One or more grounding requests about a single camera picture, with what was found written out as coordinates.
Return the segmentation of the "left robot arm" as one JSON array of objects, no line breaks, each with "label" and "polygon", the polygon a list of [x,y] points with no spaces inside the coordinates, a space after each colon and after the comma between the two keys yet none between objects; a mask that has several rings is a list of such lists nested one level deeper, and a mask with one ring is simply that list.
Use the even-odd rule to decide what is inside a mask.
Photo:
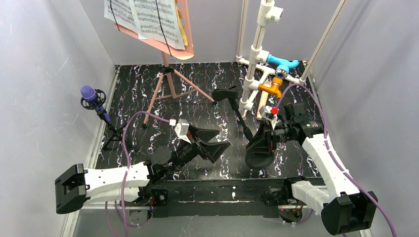
[{"label": "left robot arm", "polygon": [[151,157],[129,167],[92,169],[82,163],[70,166],[55,179],[55,212],[68,214],[86,204],[106,201],[136,202],[152,198],[151,186],[172,178],[195,157],[216,163],[231,146],[229,141],[212,142],[219,131],[178,124],[174,131],[178,147],[158,147]]}]

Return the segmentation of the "pink microphone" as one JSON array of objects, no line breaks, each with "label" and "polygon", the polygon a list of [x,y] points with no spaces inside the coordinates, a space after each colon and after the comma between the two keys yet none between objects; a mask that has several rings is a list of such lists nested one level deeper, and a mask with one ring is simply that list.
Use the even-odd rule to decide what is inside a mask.
[{"label": "pink microphone", "polygon": [[262,118],[259,110],[261,109],[262,106],[266,105],[266,102],[268,100],[268,95],[269,94],[265,91],[261,92],[260,99],[259,99],[259,104],[258,104],[258,107],[257,107],[257,110],[256,110],[256,119],[257,120],[261,120],[261,118]]}]

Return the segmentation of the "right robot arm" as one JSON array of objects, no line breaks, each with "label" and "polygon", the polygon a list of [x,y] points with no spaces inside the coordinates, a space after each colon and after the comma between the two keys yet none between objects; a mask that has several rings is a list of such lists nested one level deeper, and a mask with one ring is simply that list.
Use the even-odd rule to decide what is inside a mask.
[{"label": "right robot arm", "polygon": [[349,172],[338,161],[323,122],[311,119],[302,103],[286,105],[285,118],[277,112],[277,108],[270,106],[259,109],[261,121],[246,146],[246,165],[263,169],[274,161],[277,144],[297,141],[314,161],[327,190],[322,191],[303,176],[287,178],[278,191],[277,201],[295,199],[305,203],[321,216],[325,229],[334,236],[369,229],[377,197],[350,181]]}]

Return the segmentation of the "black round-base mic stand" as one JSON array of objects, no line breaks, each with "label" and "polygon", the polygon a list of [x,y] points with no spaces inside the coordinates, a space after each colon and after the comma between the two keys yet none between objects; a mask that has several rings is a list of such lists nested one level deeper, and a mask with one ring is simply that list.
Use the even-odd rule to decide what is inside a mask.
[{"label": "black round-base mic stand", "polygon": [[[245,138],[248,140],[248,143],[252,141],[255,135],[252,134],[249,127],[246,125],[241,113],[239,112],[239,103],[237,102],[237,98],[239,96],[238,89],[236,86],[224,89],[215,89],[211,93],[212,98],[216,101],[222,101],[227,99],[230,103],[232,110],[237,115],[240,124],[243,127],[243,133]],[[277,148],[276,143],[272,144],[272,152],[270,154],[258,154],[258,153],[247,153],[245,156],[245,163],[251,169],[263,169],[270,166],[275,159],[275,150]]]}]

